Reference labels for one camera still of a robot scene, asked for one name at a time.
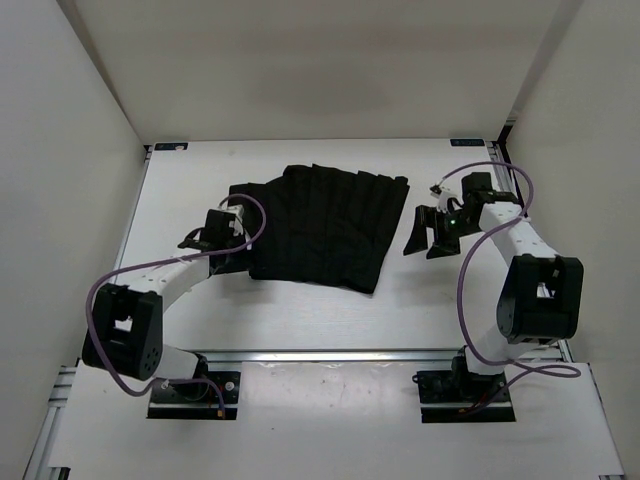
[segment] white wall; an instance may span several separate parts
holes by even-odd
[[[60,1],[148,143],[494,140],[560,3]]]
[[[21,478],[144,152],[54,0],[0,5],[0,478]]]
[[[509,137],[535,225],[585,266],[571,342],[640,478],[640,2],[587,0]]]

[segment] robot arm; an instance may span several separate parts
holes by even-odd
[[[489,173],[464,177],[462,190],[463,203],[450,191],[432,188],[439,204],[416,208],[405,255],[429,248],[427,229],[433,230],[434,237],[427,259],[459,254],[461,237],[489,232],[522,211],[512,193],[493,190]],[[491,239],[509,272],[498,300],[496,324],[474,341],[478,351],[492,362],[506,363],[539,345],[571,338],[577,328],[582,290],[580,261],[558,255],[527,220],[496,232]],[[486,365],[467,348],[463,361],[467,377],[495,377],[504,370],[503,365]],[[454,368],[459,364],[460,359],[454,360]]]
[[[243,244],[247,234],[242,227],[242,215],[241,206],[209,210],[205,226],[187,235],[174,257]],[[203,357],[163,344],[163,314],[184,293],[211,275],[245,270],[249,255],[244,250],[233,257],[180,261],[157,267],[128,285],[103,285],[93,304],[93,321],[100,344],[116,371],[137,380],[192,379],[206,372]],[[104,368],[88,334],[82,360],[89,366]]]

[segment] folded fabric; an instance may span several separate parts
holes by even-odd
[[[253,245],[249,274],[373,293],[409,192],[405,177],[392,179],[336,168],[288,166],[266,184],[233,185],[265,207],[267,226]],[[260,213],[250,202],[244,226],[254,234]]]

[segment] black mounting plate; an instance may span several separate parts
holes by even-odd
[[[483,392],[474,399],[462,397],[460,390],[453,385],[451,370],[423,370],[413,376],[413,381],[418,385],[422,423],[494,423],[516,420],[508,389],[492,402],[495,405],[477,413],[463,415],[460,410],[480,400]],[[505,382],[506,378],[502,374],[498,377],[496,389],[502,388]],[[493,395],[495,391],[497,390],[489,392],[487,396]]]
[[[178,393],[171,385],[166,389],[154,385],[149,398],[147,418],[174,420],[235,420],[238,416],[237,405],[240,396],[240,372],[207,372],[207,378],[215,382],[222,392],[225,405],[225,418],[218,416],[218,399],[211,389],[203,391],[200,397],[187,398]],[[231,382],[233,388],[225,388]]]

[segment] white table surface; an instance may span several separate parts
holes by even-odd
[[[455,283],[462,256],[402,257],[428,187],[484,148],[447,140],[206,142],[154,152],[124,265],[173,253],[240,182],[293,163],[409,178],[411,190],[372,298],[337,288],[214,277],[165,319],[165,343],[192,349],[459,348]],[[459,179],[451,183],[459,188]],[[463,240],[466,250],[472,239]],[[493,245],[470,269],[472,330],[495,322],[506,267]],[[70,480],[589,479],[622,473],[589,369],[575,380],[529,376],[512,389],[517,422],[423,425],[411,376],[434,364],[261,364],[242,368],[238,420],[146,419],[147,399],[80,365],[51,457]],[[509,368],[507,376],[515,374]],[[129,383],[138,386],[139,382]]]
[[[411,188],[373,297],[318,285],[254,281],[247,273],[216,276],[167,311],[165,343],[198,350],[457,349],[463,344],[455,310],[462,255],[427,262],[424,253],[403,257],[402,249],[415,206],[436,204],[429,187],[453,168],[483,160],[489,160],[486,148],[454,148],[446,139],[191,142],[185,151],[155,151],[122,264],[173,254],[187,232],[203,225],[207,210],[227,195],[230,185],[269,181],[290,164],[406,176]],[[462,176],[448,186],[459,190]],[[462,240],[463,253],[475,238]],[[472,330],[495,322],[505,274],[497,249],[487,242],[467,277],[465,305]]]
[[[227,422],[148,420],[146,399],[81,365],[50,465],[69,467],[70,480],[621,474],[589,368],[577,366],[578,379],[529,376],[514,386],[514,423],[452,425],[420,422],[411,381],[420,364],[245,363],[238,419]]]

